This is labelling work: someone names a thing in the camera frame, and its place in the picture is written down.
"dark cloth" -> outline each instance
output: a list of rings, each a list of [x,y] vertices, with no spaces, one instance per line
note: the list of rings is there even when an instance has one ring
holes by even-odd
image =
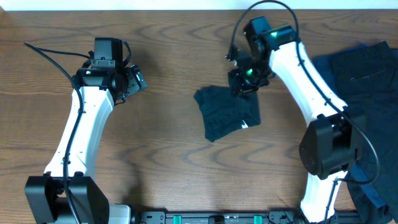
[[[193,96],[205,124],[205,137],[214,142],[242,128],[261,124],[257,93],[234,97],[228,87],[209,86]]]
[[[367,115],[366,134],[376,148],[381,174],[372,185],[348,184],[365,223],[398,220],[398,51],[382,42],[314,59],[314,66],[330,88],[347,104]],[[366,146],[348,178],[367,180],[374,174],[374,158]]]

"white wall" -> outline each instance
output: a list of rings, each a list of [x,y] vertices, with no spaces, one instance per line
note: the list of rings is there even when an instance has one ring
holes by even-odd
[[[398,9],[398,0],[281,0],[293,9]],[[6,11],[246,9],[257,0],[0,0]],[[267,3],[257,9],[279,9]]]

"green light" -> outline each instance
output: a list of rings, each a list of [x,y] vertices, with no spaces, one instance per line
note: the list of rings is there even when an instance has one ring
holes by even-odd
[[[247,74],[247,75],[251,75],[252,72],[253,72],[253,69],[250,68],[250,69],[246,72],[246,74]]]
[[[276,32],[272,32],[272,33],[271,33],[271,36],[272,36],[273,38],[277,37],[277,36],[278,36],[278,32],[277,32],[277,31],[276,31]]]

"black cable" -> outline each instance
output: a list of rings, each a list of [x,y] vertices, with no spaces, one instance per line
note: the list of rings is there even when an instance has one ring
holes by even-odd
[[[358,127],[358,125],[346,114],[344,114],[339,108],[337,108],[337,106],[335,106],[332,102],[331,99],[329,99],[326,94],[324,94],[324,92],[322,92],[322,90],[319,88],[319,86],[315,83],[315,81],[313,80],[313,78],[311,77],[311,74],[308,72],[307,68],[304,65],[304,60],[302,60],[301,54],[300,54],[300,30],[299,30],[299,21],[297,19],[296,14],[294,13],[294,11],[288,7],[286,4],[279,2],[279,1],[275,1],[275,0],[264,0],[264,1],[259,1],[254,3],[252,6],[250,6],[248,9],[246,9],[242,16],[239,18],[239,20],[237,21],[233,34],[232,34],[232,38],[231,38],[231,44],[229,46],[229,53],[228,56],[230,56],[232,50],[233,50],[233,42],[235,39],[235,33],[236,30],[238,29],[238,25],[239,23],[242,21],[242,19],[245,17],[245,15],[254,7],[257,6],[258,4],[262,4],[262,3],[266,3],[266,2],[273,2],[276,4],[280,4],[281,6],[284,6],[292,15],[294,22],[295,22],[295,26],[296,26],[296,36],[295,36],[295,42],[296,42],[296,54],[297,54],[297,59],[299,62],[299,65],[303,68],[303,71],[305,72],[306,76],[308,77],[308,79],[311,81],[312,85],[315,87],[315,89],[319,92],[319,94],[321,94],[322,98],[326,101],[325,104],[329,104],[330,107],[332,107],[339,115],[341,115],[360,135],[361,137],[365,140],[366,144],[371,148],[371,151],[373,153],[374,156],[374,160],[375,160],[375,164],[376,164],[376,170],[375,170],[375,174],[373,175],[372,178],[370,178],[367,181],[356,181],[356,180],[348,180],[348,179],[342,179],[342,178],[336,178],[333,181],[333,188],[330,194],[330,198],[328,201],[328,205],[326,206],[326,212],[325,212],[325,219],[324,219],[324,223],[326,223],[327,221],[327,216],[328,216],[328,211],[329,211],[329,207],[333,198],[333,194],[335,191],[335,188],[337,186],[338,181],[342,181],[342,182],[349,182],[352,184],[358,184],[358,185],[368,185],[368,184],[372,184],[373,182],[375,182],[377,180],[377,178],[379,177],[379,173],[380,173],[380,163],[379,163],[379,158],[377,156],[376,150],[373,147],[372,143],[370,142],[370,140],[368,139],[368,137],[365,135],[365,133],[361,130],[360,127]]]
[[[50,52],[50,53],[54,53],[54,54],[63,54],[63,55],[75,55],[75,56],[81,56],[81,57],[85,57],[85,58],[90,59],[90,56],[79,54],[79,53],[62,52],[62,51],[58,51],[58,50],[49,50],[49,49],[43,49],[43,48],[40,48],[40,47],[36,47],[36,48],[41,50],[41,51],[44,51],[44,52]]]
[[[25,42],[25,46],[31,48],[32,50],[34,50],[35,52],[37,52],[38,54],[40,54],[41,56],[43,56],[44,58],[49,60],[51,63],[53,63],[59,70],[61,70],[61,72],[69,79],[70,83],[72,84],[72,87],[76,90],[77,96],[79,98],[80,107],[78,110],[77,119],[75,121],[75,125],[73,126],[72,132],[69,137],[67,148],[65,150],[65,156],[62,160],[63,160],[63,189],[65,190],[65,195],[67,196],[68,204],[69,204],[70,210],[72,211],[72,215],[75,218],[76,223],[81,224],[79,215],[77,214],[75,205],[72,200],[71,192],[70,192],[70,189],[68,186],[68,164],[69,164],[70,148],[72,146],[73,138],[75,137],[75,133],[76,133],[77,127],[79,125],[81,115],[83,114],[83,98],[81,97],[81,93],[80,93],[79,89],[77,88],[75,82],[73,81],[72,77],[68,74],[67,71],[65,71],[65,69],[63,69],[56,61],[54,61],[52,58],[50,58],[48,55],[43,53],[40,49],[33,46],[32,44]]]

